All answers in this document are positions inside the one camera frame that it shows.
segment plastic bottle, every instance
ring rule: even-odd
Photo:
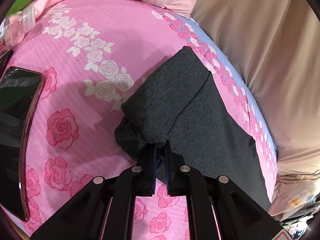
[[[0,51],[12,49],[36,26],[34,5],[5,18],[0,25]]]

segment brown fabric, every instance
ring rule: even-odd
[[[281,174],[320,170],[320,23],[305,0],[198,0],[191,16],[241,74]]]

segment pink blanket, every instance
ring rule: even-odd
[[[276,160],[268,129],[231,64],[199,35],[205,34],[191,20],[134,0],[65,0],[38,18],[11,62],[46,77],[26,154],[31,218],[22,223],[11,215],[15,223],[31,235],[94,176],[111,178],[134,165],[114,139],[120,106],[185,45],[212,71],[231,116],[255,138],[272,196]],[[154,197],[137,198],[133,239],[188,240],[187,222],[185,197],[168,197],[157,181]]]

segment black phone screen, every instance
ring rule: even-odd
[[[20,181],[20,165],[25,165],[21,143],[41,80],[39,73],[11,67],[0,81],[0,204],[22,220],[26,214],[21,192],[25,182]]]

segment bottle label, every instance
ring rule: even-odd
[[[0,25],[0,50],[2,47],[5,47],[5,40],[4,40],[4,20]]]

